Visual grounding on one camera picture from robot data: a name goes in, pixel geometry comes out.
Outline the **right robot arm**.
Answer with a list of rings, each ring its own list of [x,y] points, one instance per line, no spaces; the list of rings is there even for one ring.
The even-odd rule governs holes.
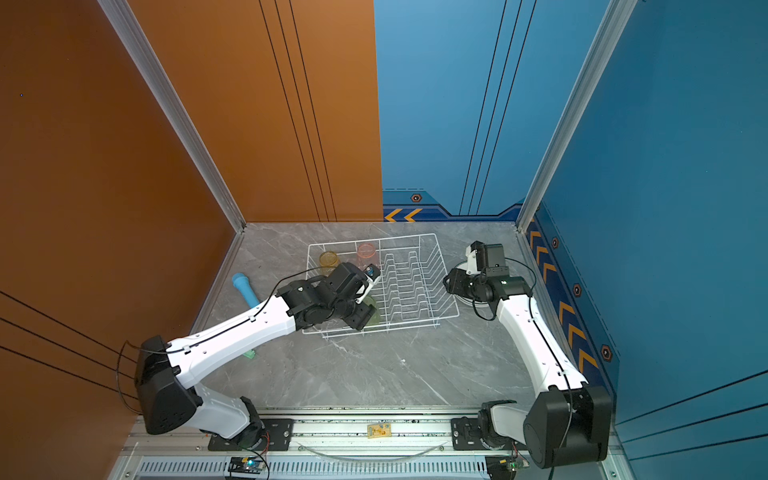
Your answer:
[[[491,449],[520,442],[540,468],[605,460],[612,398],[605,387],[589,384],[569,360],[541,318],[527,282],[454,268],[443,284],[448,293],[491,308],[492,318],[516,344],[536,392],[527,410],[511,400],[483,403],[480,441]]]

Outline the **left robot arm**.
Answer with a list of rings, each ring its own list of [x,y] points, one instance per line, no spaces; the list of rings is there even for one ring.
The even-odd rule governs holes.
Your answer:
[[[149,435],[198,429],[238,449],[261,447],[267,428],[253,402],[203,385],[218,368],[274,339],[341,320],[360,331],[376,312],[365,303],[381,277],[374,264],[344,262],[330,274],[311,268],[280,279],[258,306],[199,333],[154,336],[139,353],[134,385]]]

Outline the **green glass cup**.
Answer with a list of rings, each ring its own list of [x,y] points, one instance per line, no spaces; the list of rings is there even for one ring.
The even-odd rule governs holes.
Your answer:
[[[371,296],[367,296],[363,300],[363,303],[373,309],[373,313],[365,325],[365,329],[372,329],[374,326],[378,326],[381,323],[381,310],[378,307],[377,301]]]

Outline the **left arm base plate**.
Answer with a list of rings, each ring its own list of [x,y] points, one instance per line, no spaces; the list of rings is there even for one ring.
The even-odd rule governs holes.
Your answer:
[[[247,427],[233,439],[224,439],[213,434],[207,446],[208,451],[257,451],[285,452],[289,450],[294,420],[290,418],[267,418],[262,426]]]

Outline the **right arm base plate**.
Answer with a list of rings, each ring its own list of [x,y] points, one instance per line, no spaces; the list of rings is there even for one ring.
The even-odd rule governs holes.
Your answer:
[[[482,437],[476,417],[458,417],[450,420],[451,445],[455,451],[526,451],[527,446],[517,440],[507,439],[500,445],[492,445]]]

